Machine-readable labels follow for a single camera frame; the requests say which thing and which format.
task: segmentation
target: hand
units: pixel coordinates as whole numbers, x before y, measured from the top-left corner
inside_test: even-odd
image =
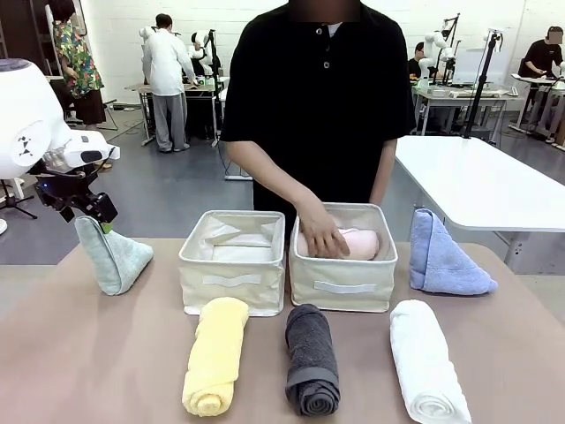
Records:
[[[64,68],[64,71],[67,75],[69,75],[72,79],[74,80],[78,80],[79,79],[79,75],[77,74],[77,72],[72,69],[72,68]]]
[[[308,253],[312,257],[337,259],[349,256],[350,249],[345,238],[337,230],[323,203],[312,192],[298,201],[296,210],[308,243]]]

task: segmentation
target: hair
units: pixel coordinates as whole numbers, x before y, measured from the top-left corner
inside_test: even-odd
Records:
[[[159,13],[155,18],[155,23],[157,24],[158,28],[168,28],[173,25],[173,18],[169,15],[164,13]]]
[[[48,0],[47,4],[53,14],[53,20],[66,22],[76,13],[72,0]]]
[[[563,28],[561,28],[560,26],[550,26],[549,29],[547,30],[547,37],[546,37],[547,40],[549,40],[549,33],[563,34]]]

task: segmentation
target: floral shirt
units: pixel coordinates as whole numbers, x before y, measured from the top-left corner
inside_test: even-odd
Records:
[[[70,20],[53,24],[53,38],[59,59],[65,57],[69,67],[79,75],[77,79],[73,79],[63,72],[64,80],[75,99],[104,87],[88,50],[87,41],[74,32]]]

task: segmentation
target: pink rolled towel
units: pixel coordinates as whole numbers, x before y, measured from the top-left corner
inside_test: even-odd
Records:
[[[379,252],[379,237],[377,233],[369,230],[358,230],[351,228],[348,230],[339,230],[342,233],[347,246],[350,249],[350,255],[344,259],[353,261],[371,261]],[[298,254],[308,257],[308,243],[303,233],[298,234]]]

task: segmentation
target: basket handle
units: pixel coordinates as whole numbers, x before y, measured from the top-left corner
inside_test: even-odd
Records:
[[[314,281],[314,289],[334,294],[359,294],[375,292],[377,286],[375,284],[338,285],[325,281]]]
[[[244,276],[236,276],[234,278],[226,278],[224,276],[203,276],[202,283],[221,285],[223,287],[238,287],[243,284],[261,284],[261,275],[246,274]]]

